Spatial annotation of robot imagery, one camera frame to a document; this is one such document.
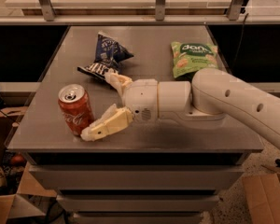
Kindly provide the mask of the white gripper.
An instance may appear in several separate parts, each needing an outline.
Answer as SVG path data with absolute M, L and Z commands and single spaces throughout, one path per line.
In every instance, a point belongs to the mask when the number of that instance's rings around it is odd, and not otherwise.
M 158 117 L 157 90 L 155 79 L 138 79 L 118 73 L 106 72 L 105 81 L 123 96 L 127 107 L 110 106 L 104 114 L 81 133 L 85 141 L 95 141 L 126 129 L 133 119 L 137 122 L 154 122 Z

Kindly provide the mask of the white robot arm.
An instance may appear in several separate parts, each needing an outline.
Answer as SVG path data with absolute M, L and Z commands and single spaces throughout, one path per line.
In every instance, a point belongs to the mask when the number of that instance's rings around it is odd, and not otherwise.
M 132 122 L 172 120 L 191 129 L 215 129 L 229 115 L 280 150 L 280 98 L 216 68 L 196 72 L 191 81 L 131 78 L 113 72 L 105 81 L 117 90 L 122 107 L 110 106 L 81 137 L 95 141 Z

